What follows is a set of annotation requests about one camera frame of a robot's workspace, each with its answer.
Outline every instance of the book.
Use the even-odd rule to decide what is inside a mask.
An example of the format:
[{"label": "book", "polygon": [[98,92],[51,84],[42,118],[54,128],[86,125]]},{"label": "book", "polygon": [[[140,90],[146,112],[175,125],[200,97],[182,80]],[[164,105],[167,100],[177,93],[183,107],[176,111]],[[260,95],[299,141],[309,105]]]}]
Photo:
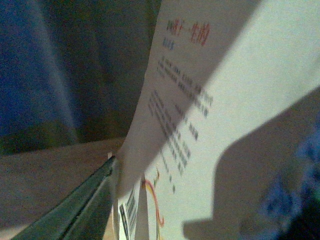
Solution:
[{"label": "book", "polygon": [[290,161],[273,152],[287,149],[286,113],[319,90],[319,13],[305,0],[162,1],[117,154],[120,240],[238,239]]}]

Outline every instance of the colorful curved line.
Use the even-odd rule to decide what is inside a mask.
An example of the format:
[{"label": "colorful curved line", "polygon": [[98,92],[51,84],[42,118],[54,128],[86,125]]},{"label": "colorful curved line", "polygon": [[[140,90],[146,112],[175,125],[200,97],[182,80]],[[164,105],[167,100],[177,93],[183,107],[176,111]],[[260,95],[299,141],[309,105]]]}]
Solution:
[{"label": "colorful curved line", "polygon": [[149,181],[149,180],[144,180],[144,185],[146,187],[148,187],[149,192],[151,193],[153,200],[154,200],[154,204],[155,204],[155,215],[156,215],[156,219],[157,221],[159,221],[159,225],[160,227],[163,227],[165,224],[165,219],[164,217],[162,217],[162,219],[160,219],[160,214],[159,214],[159,206],[158,206],[158,199],[155,193],[155,188],[153,186],[153,184]]},{"label": "colorful curved line", "polygon": [[152,185],[152,183],[145,179],[142,183],[142,186],[145,187],[146,189],[148,189],[148,191],[151,193],[152,197],[153,197],[153,201],[154,201],[154,205],[155,205],[155,219],[156,219],[156,239],[157,240],[162,240],[163,238],[160,236],[160,227],[163,227],[165,224],[165,219],[164,217],[162,217],[162,219],[160,218],[160,214],[159,214],[159,206],[158,206],[158,199],[156,196],[156,192],[155,192],[155,187]]}]

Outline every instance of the barcode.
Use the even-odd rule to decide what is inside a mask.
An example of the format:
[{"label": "barcode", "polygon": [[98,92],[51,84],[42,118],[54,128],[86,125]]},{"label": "barcode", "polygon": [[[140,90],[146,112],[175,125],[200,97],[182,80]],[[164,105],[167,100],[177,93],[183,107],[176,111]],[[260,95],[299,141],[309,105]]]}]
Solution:
[{"label": "barcode", "polygon": [[126,203],[126,210],[128,216],[128,226],[130,235],[133,234],[136,220],[137,220],[137,206],[136,206],[136,199],[135,199],[135,192],[132,189],[128,202]]}]

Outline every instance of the blue fabric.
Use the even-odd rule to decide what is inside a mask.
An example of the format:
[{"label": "blue fabric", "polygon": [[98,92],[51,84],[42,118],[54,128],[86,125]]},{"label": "blue fabric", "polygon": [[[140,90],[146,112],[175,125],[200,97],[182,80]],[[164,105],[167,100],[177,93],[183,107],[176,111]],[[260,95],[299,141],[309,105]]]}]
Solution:
[{"label": "blue fabric", "polygon": [[278,227],[266,226],[254,235],[241,235],[240,240],[276,240],[282,233],[282,223],[289,224],[308,206],[315,193],[320,191],[320,113],[316,118],[314,132],[300,144],[296,154],[306,159],[302,184],[299,189],[289,192],[278,175],[261,202],[257,214],[278,223]]}]

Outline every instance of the table surface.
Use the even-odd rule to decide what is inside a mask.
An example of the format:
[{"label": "table surface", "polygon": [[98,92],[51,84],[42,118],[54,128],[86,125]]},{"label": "table surface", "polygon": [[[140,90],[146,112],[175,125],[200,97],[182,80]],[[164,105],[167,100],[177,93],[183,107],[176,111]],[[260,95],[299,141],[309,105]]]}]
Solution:
[{"label": "table surface", "polygon": [[[0,240],[12,238],[55,207],[123,141],[115,138],[0,156]],[[113,239],[110,221],[103,239]]]}]

